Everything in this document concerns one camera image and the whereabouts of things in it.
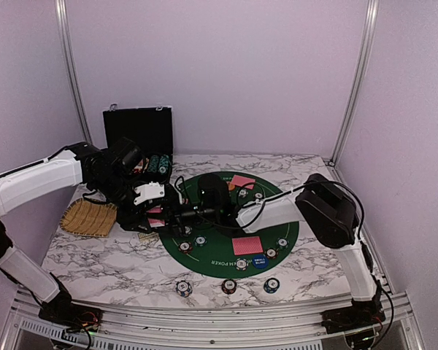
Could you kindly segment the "red-backed card deck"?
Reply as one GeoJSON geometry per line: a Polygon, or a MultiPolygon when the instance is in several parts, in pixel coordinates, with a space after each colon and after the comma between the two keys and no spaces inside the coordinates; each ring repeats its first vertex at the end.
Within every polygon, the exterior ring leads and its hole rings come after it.
{"type": "Polygon", "coordinates": [[[165,225],[163,210],[160,206],[156,206],[147,211],[146,217],[149,225],[152,228],[160,228],[165,225]]]}

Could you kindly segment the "green chip group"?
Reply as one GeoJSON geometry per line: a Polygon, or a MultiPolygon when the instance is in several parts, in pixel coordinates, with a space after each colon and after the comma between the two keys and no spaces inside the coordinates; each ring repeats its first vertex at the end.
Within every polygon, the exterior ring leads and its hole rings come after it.
{"type": "Polygon", "coordinates": [[[194,238],[193,243],[195,246],[204,246],[207,244],[207,238],[205,236],[197,236],[194,238]]]}

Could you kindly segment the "single red-backed card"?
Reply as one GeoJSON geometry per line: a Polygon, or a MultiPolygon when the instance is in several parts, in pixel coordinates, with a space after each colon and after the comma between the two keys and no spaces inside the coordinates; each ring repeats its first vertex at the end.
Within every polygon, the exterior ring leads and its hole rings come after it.
{"type": "Polygon", "coordinates": [[[230,185],[233,185],[235,187],[244,187],[248,190],[252,190],[255,186],[255,183],[256,183],[255,179],[246,176],[241,176],[238,174],[235,174],[230,181],[230,185]]]}

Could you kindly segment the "red black chip stack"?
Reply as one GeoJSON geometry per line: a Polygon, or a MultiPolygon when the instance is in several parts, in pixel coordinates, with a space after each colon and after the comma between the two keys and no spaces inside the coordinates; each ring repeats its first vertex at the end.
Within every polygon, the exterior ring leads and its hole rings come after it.
{"type": "Polygon", "coordinates": [[[233,279],[225,279],[221,284],[221,290],[227,295],[234,294],[237,290],[237,282],[233,279]]]}

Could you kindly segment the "blue small blind button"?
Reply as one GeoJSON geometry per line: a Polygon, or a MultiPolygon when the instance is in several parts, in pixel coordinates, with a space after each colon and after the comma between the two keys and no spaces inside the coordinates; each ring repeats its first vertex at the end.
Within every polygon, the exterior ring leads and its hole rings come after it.
{"type": "Polygon", "coordinates": [[[251,263],[254,268],[262,270],[269,266],[269,259],[265,254],[257,254],[251,258],[251,263]]]}

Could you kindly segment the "dark chip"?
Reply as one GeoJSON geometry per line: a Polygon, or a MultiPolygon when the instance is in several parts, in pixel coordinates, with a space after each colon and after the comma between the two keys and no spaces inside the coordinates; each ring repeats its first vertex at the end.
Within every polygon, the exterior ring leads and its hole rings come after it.
{"type": "Polygon", "coordinates": [[[278,250],[275,248],[268,248],[264,252],[265,256],[270,260],[276,259],[278,257],[278,253],[278,250]]]}

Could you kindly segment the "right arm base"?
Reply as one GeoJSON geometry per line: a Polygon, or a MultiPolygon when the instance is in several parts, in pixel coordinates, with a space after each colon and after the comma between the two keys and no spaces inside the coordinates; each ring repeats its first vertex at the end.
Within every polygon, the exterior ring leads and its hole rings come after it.
{"type": "Polygon", "coordinates": [[[351,300],[351,305],[324,311],[321,326],[328,334],[355,330],[385,321],[380,296],[375,295],[370,301],[351,300]]]}

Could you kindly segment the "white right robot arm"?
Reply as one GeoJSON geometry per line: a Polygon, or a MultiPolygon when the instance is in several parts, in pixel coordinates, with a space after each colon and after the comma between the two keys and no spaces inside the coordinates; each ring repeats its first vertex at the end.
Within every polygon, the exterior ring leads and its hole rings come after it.
{"type": "Polygon", "coordinates": [[[290,222],[304,221],[318,242],[339,260],[357,302],[347,310],[347,320],[355,327],[375,315],[371,301],[378,289],[372,256],[361,240],[364,210],[355,194],[339,182],[312,174],[298,187],[244,203],[232,200],[226,183],[217,174],[205,174],[198,181],[198,201],[188,199],[186,190],[173,188],[161,212],[169,231],[184,233],[199,220],[235,233],[255,233],[290,222]]]}

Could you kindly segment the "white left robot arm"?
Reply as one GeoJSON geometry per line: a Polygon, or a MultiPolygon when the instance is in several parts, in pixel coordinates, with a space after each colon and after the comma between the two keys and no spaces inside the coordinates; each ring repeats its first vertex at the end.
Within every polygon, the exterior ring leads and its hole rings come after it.
{"type": "Polygon", "coordinates": [[[120,214],[134,214],[141,195],[132,171],[142,159],[138,146],[121,139],[106,149],[87,142],[64,146],[56,153],[0,174],[0,269],[29,289],[61,324],[77,319],[77,307],[58,280],[30,258],[7,233],[4,218],[30,212],[53,193],[86,184],[100,192],[120,214]]]}

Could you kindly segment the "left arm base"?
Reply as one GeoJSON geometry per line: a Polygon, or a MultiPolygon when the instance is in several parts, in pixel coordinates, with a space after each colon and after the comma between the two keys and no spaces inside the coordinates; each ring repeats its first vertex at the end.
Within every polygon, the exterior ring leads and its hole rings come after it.
{"type": "Polygon", "coordinates": [[[50,302],[41,302],[39,318],[77,328],[97,330],[100,325],[102,310],[73,303],[68,292],[60,291],[50,302]]]}

